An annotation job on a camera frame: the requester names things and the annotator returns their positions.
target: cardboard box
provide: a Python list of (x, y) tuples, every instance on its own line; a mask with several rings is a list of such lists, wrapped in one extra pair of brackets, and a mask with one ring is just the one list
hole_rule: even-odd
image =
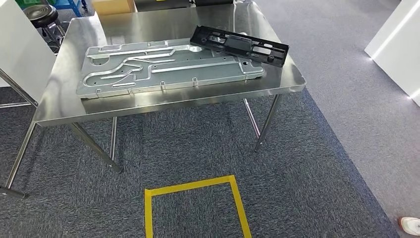
[(133, 0), (93, 0), (92, 5), (98, 16), (134, 12)]

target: shoe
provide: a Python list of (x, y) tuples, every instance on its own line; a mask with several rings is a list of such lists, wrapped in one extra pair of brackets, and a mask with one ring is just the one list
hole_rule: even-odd
[(415, 217), (402, 217), (398, 220), (400, 227), (408, 234), (420, 236), (420, 219)]

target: yellow tape square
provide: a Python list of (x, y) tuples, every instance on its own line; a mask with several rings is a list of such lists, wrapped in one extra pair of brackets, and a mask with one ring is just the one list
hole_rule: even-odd
[(201, 180), (197, 182), (189, 182), (174, 186), (168, 187), (161, 187), (156, 189), (145, 189), (145, 229), (146, 229), (146, 237), (152, 238), (153, 237), (153, 226), (152, 226), (152, 197), (157, 195), (163, 195), (167, 193), (173, 192), (181, 192), (186, 191), (194, 188), (205, 187), (205, 186), (212, 186), (221, 183), (230, 183), (230, 188), (232, 189), (233, 199), (235, 200), (236, 209), (238, 210), (239, 215), (239, 222), (241, 223), (242, 232), (244, 237), (250, 238), (251, 231), (249, 229), (247, 217), (245, 215), (244, 205), (242, 204), (241, 195), (239, 194), (238, 184), (236, 183), (236, 179), (234, 175), (219, 177), (219, 178), (212, 178)]

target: black plastic part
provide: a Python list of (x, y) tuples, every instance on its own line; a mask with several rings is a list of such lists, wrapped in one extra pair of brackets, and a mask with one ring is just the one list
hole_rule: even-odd
[(289, 46), (206, 26), (197, 26), (191, 45), (283, 67)]
[(196, 6), (210, 6), (218, 4), (233, 4), (233, 0), (195, 0)]

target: white wall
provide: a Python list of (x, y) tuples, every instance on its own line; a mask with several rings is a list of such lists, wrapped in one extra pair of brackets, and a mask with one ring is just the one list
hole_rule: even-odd
[(8, 87), (8, 86), (9, 85), (0, 78), (0, 88), (1, 87)]
[(39, 102), (55, 55), (14, 0), (0, 0), (0, 22), (0, 68)]
[(365, 51), (420, 106), (420, 0), (403, 0)]

